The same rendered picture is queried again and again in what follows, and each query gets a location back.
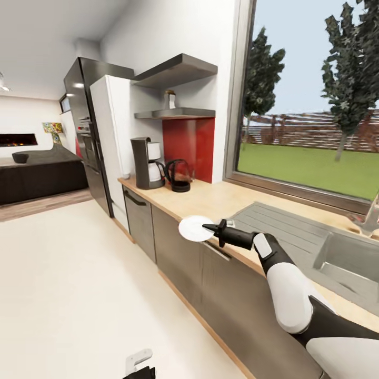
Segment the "electric kettle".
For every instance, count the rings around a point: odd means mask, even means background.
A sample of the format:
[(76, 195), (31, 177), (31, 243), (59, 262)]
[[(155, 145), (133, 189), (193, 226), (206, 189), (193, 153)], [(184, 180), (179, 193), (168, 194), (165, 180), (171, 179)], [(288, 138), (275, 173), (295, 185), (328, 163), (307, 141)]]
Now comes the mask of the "electric kettle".
[(191, 175), (188, 162), (184, 159), (170, 161), (165, 168), (165, 177), (174, 192), (188, 192), (190, 190)]

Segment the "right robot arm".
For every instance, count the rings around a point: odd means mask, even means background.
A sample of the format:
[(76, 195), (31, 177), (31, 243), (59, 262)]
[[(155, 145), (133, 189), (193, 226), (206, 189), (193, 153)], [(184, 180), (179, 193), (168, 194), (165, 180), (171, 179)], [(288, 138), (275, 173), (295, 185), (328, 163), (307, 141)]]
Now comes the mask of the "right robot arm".
[(379, 333), (336, 314), (271, 234), (245, 232), (234, 221), (202, 224), (225, 243), (258, 253), (277, 321), (331, 379), (379, 379)]

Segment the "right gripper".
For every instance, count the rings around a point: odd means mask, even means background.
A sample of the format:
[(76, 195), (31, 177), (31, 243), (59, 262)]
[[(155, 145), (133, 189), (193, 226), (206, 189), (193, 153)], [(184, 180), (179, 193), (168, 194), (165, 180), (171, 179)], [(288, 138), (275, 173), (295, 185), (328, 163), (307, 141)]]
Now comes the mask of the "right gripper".
[(219, 240), (219, 247), (223, 248), (225, 243), (239, 247), (239, 239), (242, 234), (242, 230), (238, 230), (233, 227), (227, 226), (227, 219), (222, 219), (220, 224), (202, 224), (214, 231), (214, 236)]

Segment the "saucer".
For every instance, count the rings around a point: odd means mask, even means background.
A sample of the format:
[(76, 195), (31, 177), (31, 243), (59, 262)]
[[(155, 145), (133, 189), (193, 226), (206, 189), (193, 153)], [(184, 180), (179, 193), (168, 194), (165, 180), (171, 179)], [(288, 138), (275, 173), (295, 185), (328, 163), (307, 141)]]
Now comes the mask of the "saucer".
[(203, 242), (213, 236), (214, 231), (202, 224), (214, 224), (209, 218), (202, 215), (191, 215), (184, 218), (180, 223), (178, 230), (187, 240), (193, 242)]

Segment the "bottle of coffee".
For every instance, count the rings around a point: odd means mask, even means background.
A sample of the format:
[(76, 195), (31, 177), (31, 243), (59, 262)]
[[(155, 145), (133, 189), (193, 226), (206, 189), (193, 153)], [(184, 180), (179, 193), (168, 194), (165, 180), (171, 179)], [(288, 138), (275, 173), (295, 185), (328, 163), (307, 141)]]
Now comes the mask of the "bottle of coffee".
[(174, 91), (166, 91), (164, 96), (165, 96), (165, 100), (166, 100), (165, 109), (175, 108), (175, 105), (174, 105), (175, 93), (174, 93)]

